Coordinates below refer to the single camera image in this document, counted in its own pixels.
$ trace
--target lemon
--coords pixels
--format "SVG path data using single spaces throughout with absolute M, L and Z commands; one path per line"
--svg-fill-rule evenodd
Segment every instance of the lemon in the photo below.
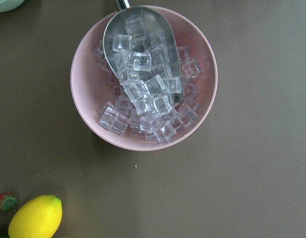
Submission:
M 62 203 L 54 195 L 42 195 L 25 203 L 13 216 L 10 238 L 51 238 L 62 218 Z

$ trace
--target metal scoop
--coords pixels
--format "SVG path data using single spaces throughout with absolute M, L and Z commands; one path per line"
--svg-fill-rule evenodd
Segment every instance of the metal scoop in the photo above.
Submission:
M 182 78 L 177 46 L 173 30 L 168 21 L 153 9 L 145 6 L 130 6 L 128 0 L 115 0 L 118 13 L 108 23 L 103 35 L 103 49 L 105 57 L 116 76 L 118 70 L 114 64 L 113 55 L 115 51 L 112 49 L 112 39 L 117 34 L 127 34 L 125 30 L 125 21 L 133 16 L 140 15 L 144 21 L 146 33 L 163 32 L 167 42 L 168 55 L 170 58 L 170 68 L 173 76 Z M 179 103 L 184 98 L 184 94 L 173 94 L 174 103 Z

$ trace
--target gray tabletop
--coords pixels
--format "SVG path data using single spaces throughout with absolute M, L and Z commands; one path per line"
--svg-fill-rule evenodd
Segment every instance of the gray tabletop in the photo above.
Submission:
M 56 238 L 306 238 L 306 0 L 132 1 L 190 19 L 218 64 L 201 127 L 153 152 L 103 141 L 74 106 L 76 48 L 115 11 L 87 2 L 0 13 L 0 193 L 59 195 Z

